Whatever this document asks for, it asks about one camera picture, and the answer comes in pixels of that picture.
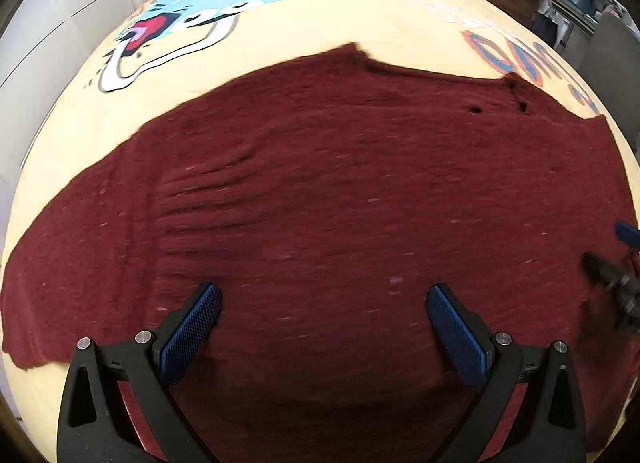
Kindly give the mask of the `grey green chair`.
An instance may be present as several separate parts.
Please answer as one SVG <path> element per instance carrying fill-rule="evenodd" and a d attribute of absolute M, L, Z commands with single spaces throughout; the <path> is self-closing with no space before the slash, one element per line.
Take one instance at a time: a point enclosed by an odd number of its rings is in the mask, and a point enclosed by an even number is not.
<path fill-rule="evenodd" d="M 639 136 L 639 37 L 622 19 L 603 13 L 578 73 L 629 142 Z"/>

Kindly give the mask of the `dark red knit sweater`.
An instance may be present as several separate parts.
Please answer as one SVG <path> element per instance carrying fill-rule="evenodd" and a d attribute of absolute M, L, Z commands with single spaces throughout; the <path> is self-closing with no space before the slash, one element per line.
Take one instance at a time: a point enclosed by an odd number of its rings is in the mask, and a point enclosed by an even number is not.
<path fill-rule="evenodd" d="M 344 46 L 186 102 L 81 171 L 6 263 L 2 348 L 65 363 L 214 282 L 224 311 L 176 397 L 222 461 L 422 462 L 473 394 L 424 310 L 445 282 L 520 343 L 570 345 L 594 451 L 639 344 L 580 258 L 622 258 L 634 217 L 604 117 L 516 75 Z"/>

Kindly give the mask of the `white wardrobe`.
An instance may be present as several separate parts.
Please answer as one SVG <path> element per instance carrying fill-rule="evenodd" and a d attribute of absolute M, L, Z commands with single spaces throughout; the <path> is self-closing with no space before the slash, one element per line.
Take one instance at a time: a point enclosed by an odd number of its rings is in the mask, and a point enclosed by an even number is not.
<path fill-rule="evenodd" d="M 1 36 L 1 219 L 36 134 L 88 56 L 142 0 L 23 0 Z"/>

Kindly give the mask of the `dark hanging tote bag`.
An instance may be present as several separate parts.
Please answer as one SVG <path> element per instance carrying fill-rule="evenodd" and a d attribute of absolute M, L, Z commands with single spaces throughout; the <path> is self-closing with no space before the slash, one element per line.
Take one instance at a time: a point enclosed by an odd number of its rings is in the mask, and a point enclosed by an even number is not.
<path fill-rule="evenodd" d="M 540 12 L 535 13 L 530 30 L 551 48 L 558 40 L 559 25 Z"/>

